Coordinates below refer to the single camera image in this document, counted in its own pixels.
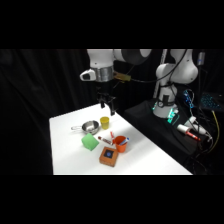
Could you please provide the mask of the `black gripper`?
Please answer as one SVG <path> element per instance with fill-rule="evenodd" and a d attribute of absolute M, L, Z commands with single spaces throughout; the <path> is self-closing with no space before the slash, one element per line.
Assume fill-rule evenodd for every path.
<path fill-rule="evenodd" d="M 98 93 L 97 100 L 100 103 L 101 109 L 105 108 L 106 105 L 110 105 L 111 116 L 115 115 L 116 108 L 114 104 L 115 97 L 107 93 Z"/>

